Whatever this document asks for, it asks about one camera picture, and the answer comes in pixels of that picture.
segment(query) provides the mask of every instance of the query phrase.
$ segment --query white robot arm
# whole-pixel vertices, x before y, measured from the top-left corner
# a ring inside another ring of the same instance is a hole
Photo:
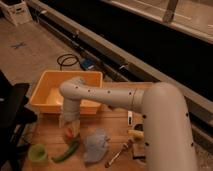
[[[75,77],[60,86],[62,116],[79,118],[80,100],[88,99],[141,113],[149,171],[197,171],[190,120],[185,99],[173,85],[160,82],[147,90],[99,88]]]

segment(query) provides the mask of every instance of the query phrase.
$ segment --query green vegetable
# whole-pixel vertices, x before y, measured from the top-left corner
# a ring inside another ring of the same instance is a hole
[[[70,147],[65,151],[62,155],[57,156],[57,157],[52,157],[51,159],[55,163],[62,162],[66,160],[68,157],[70,157],[79,147],[79,142],[78,141],[73,141],[70,145]]]

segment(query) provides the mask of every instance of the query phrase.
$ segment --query yellow plastic bin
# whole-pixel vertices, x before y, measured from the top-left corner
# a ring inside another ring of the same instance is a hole
[[[83,77],[86,85],[102,86],[101,72],[47,70],[42,74],[30,98],[30,104],[39,109],[41,113],[60,113],[63,97],[60,95],[58,88],[62,82],[76,76]],[[100,106],[100,103],[82,100],[80,114],[96,114]]]

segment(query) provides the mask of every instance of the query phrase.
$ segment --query black panel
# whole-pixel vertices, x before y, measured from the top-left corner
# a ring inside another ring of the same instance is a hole
[[[98,0],[42,0],[213,101],[213,45]]]

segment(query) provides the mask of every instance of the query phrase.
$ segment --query wooden table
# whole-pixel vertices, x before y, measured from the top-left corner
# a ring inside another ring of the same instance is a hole
[[[105,87],[137,87],[146,89],[152,83],[104,83]],[[35,132],[33,133],[32,143],[43,143],[48,153],[48,160],[43,164],[31,163],[27,158],[24,162],[23,171],[102,171],[102,170],[145,170],[145,164],[140,163],[132,159],[132,151],[123,153],[113,165],[105,169],[104,164],[107,160],[118,152],[122,144],[127,142],[130,138],[127,134],[127,130],[131,129],[127,125],[127,111],[121,108],[109,108],[106,105],[102,105],[100,111],[93,116],[81,116],[81,145],[78,150],[67,160],[55,164],[51,161],[52,156],[58,156],[62,154],[68,147],[64,143],[61,130],[58,127],[58,115],[42,115],[39,118]],[[142,118],[139,114],[133,114],[133,125],[141,123]],[[103,128],[106,132],[109,140],[109,150],[104,158],[91,165],[85,165],[83,162],[83,154],[85,152],[83,140],[86,136],[93,133],[96,129]]]

